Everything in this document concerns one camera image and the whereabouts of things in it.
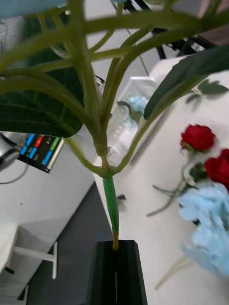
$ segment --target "artificial plant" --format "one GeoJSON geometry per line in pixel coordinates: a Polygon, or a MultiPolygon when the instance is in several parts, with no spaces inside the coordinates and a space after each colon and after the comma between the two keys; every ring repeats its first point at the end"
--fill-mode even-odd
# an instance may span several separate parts
{"type": "Polygon", "coordinates": [[[212,0],[203,18],[198,19],[171,11],[169,8],[174,1],[164,0],[161,11],[122,15],[123,4],[117,0],[116,16],[86,20],[84,0],[69,0],[61,9],[55,7],[62,3],[61,0],[17,0],[21,5],[9,8],[13,2],[7,0],[3,5],[1,1],[0,17],[25,14],[29,31],[23,35],[29,38],[0,55],[0,130],[65,138],[80,162],[103,179],[116,250],[119,217],[113,176],[128,164],[143,134],[167,107],[211,73],[229,69],[229,47],[199,52],[181,60],[172,69],[148,102],[143,123],[139,125],[126,156],[113,167],[107,160],[106,130],[123,75],[139,55],[151,48],[227,24],[229,10],[217,13],[220,0],[212,0]],[[69,18],[61,15],[66,10],[71,12],[69,18]],[[139,42],[154,27],[167,31],[139,42]],[[31,34],[35,29],[40,33],[31,34]],[[116,29],[137,31],[120,47],[99,51],[116,29]],[[86,36],[100,31],[106,31],[106,34],[89,49],[86,36]],[[101,94],[92,62],[108,58],[113,60],[101,94]],[[18,61],[22,62],[22,67],[12,66],[18,61]],[[102,166],[90,163],[71,138],[83,124],[92,135],[102,166]]]}

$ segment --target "red rose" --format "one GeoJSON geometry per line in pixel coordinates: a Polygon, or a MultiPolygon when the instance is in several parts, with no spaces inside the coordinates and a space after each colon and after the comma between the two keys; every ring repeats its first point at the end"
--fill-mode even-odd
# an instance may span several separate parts
{"type": "Polygon", "coordinates": [[[194,150],[203,152],[214,145],[215,135],[207,126],[189,125],[181,134],[181,146],[188,150],[186,143],[194,150]]]}
{"type": "Polygon", "coordinates": [[[223,149],[218,158],[209,158],[204,166],[208,177],[222,183],[229,191],[229,149],[223,149]]]}

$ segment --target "white desk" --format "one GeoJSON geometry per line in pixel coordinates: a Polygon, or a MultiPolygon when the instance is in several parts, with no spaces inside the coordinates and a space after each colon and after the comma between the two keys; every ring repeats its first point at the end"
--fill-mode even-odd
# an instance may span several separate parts
{"type": "MultiPolygon", "coordinates": [[[[157,82],[162,81],[176,62],[177,59],[161,61],[152,70],[151,77],[157,82]]],[[[228,72],[210,78],[229,87],[228,72]]],[[[180,133],[189,123],[209,126],[221,146],[229,147],[228,100],[229,94],[217,101],[204,100],[193,112],[193,105],[186,105],[181,98],[139,161],[114,177],[117,195],[122,193],[127,199],[125,209],[120,211],[119,237],[134,239],[138,243],[149,305],[229,303],[229,280],[216,279],[195,263],[176,273],[158,291],[154,290],[161,277],[183,255],[180,243],[189,240],[195,227],[178,215],[175,203],[159,215],[146,217],[148,212],[161,207],[167,200],[153,189],[152,184],[172,189],[180,180],[180,169],[185,163],[180,154],[180,133]]],[[[94,178],[108,217],[102,179],[97,175],[94,178]]]]}

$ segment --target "blue flower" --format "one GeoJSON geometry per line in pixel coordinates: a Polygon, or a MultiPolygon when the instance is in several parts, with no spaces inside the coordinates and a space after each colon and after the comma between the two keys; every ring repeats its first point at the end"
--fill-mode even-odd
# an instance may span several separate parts
{"type": "Polygon", "coordinates": [[[181,249],[185,255],[197,262],[202,268],[211,272],[213,275],[217,275],[216,267],[213,265],[211,254],[208,251],[192,248],[185,244],[181,245],[181,249]]]}
{"type": "Polygon", "coordinates": [[[212,220],[223,225],[222,217],[225,218],[224,221],[229,221],[229,194],[226,187],[220,183],[188,189],[177,201],[182,206],[179,214],[184,220],[199,220],[207,227],[211,225],[212,220]]]}
{"type": "Polygon", "coordinates": [[[30,15],[65,4],[65,0],[0,0],[0,18],[30,15]]]}
{"type": "Polygon", "coordinates": [[[180,215],[200,224],[192,236],[196,248],[182,245],[183,252],[204,269],[229,276],[229,194],[219,183],[190,189],[178,202],[180,215]]]}

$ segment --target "dark floor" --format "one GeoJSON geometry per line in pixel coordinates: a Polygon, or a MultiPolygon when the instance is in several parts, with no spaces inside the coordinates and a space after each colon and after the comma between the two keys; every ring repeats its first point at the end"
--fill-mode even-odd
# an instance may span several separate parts
{"type": "Polygon", "coordinates": [[[82,305],[86,300],[93,245],[111,229],[95,184],[58,238],[58,275],[42,262],[29,283],[27,305],[82,305]]]}

